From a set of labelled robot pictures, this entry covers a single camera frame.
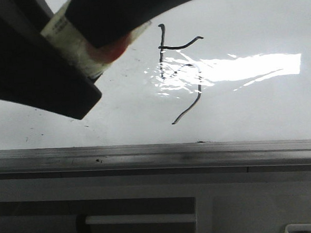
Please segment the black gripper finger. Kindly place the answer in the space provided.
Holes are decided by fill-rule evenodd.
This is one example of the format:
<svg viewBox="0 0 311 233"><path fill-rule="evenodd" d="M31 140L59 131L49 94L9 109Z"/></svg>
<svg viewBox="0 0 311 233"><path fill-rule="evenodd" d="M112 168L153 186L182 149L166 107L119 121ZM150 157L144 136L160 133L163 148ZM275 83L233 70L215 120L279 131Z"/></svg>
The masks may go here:
<svg viewBox="0 0 311 233"><path fill-rule="evenodd" d="M106 46L191 0L71 0L65 17L94 47Z"/></svg>
<svg viewBox="0 0 311 233"><path fill-rule="evenodd" d="M80 120L101 92L41 35L52 16L45 0L0 0L0 100Z"/></svg>

